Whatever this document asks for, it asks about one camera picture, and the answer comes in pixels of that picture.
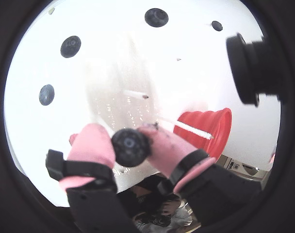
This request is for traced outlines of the pink padded gripper finger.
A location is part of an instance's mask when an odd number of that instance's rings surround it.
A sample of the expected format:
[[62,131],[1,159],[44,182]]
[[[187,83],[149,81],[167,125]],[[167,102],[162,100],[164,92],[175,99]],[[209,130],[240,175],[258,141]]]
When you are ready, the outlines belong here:
[[198,222],[209,226],[239,211],[262,191],[260,182],[244,179],[216,164],[205,151],[153,124],[138,127],[150,144],[150,164],[185,199]]
[[75,223],[83,233],[136,233],[119,199],[113,167],[115,153],[106,129],[96,123],[86,125],[70,137],[71,150],[49,150],[46,168],[66,191]]

